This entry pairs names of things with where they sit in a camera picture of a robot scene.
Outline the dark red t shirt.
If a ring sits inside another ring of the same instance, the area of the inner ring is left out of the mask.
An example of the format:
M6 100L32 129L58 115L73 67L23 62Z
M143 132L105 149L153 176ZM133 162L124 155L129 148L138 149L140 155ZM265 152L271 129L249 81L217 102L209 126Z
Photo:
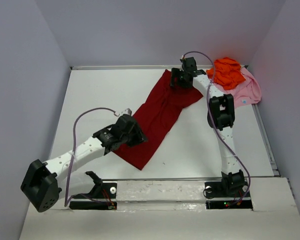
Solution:
M147 141L133 147L124 144L114 152L139 170L142 170L153 157L182 110L203 97L194 87L171 87L171 76L171 71L166 69L150 91L146 101L133 115Z

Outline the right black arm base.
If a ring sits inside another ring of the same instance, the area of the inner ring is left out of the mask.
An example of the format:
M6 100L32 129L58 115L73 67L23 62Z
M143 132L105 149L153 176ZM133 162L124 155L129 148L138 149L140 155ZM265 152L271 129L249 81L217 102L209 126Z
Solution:
M246 193L248 187L247 184L231 193L226 193L222 187L220 181L208 181L204 183L204 190L202 193L206 198L205 206L207 210L253 209L249 192L241 199Z

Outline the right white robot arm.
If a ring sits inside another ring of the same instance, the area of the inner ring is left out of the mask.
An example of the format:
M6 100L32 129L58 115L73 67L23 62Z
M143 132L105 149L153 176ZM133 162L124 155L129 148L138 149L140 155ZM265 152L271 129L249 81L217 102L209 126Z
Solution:
M171 69L171 87L197 89L206 97L207 121L214 130L221 156L221 181L214 182L206 193L209 199L221 197L245 197L249 184L245 180L244 166L235 153L233 126L235 123L235 106L232 94L219 90L207 74L197 68L193 57L183 56L180 68Z

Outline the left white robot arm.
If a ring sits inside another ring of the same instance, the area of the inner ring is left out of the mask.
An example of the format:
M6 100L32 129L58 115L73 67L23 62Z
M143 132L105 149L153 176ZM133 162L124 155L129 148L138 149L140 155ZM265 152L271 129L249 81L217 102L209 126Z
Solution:
M44 162L39 159L31 162L20 189L39 213L47 211L60 199L67 205L75 195L91 198L102 190L102 179L93 171L72 173L122 145L135 147L146 141L137 120L122 114L114 124L93 133L80 145L74 137L72 150Z

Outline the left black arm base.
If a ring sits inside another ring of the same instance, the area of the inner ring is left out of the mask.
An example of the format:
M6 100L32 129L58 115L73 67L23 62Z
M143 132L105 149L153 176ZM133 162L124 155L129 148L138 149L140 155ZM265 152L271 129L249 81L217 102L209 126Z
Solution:
M106 181L98 190L75 195L69 203L69 208L84 211L115 211L118 205L117 188L117 182Z

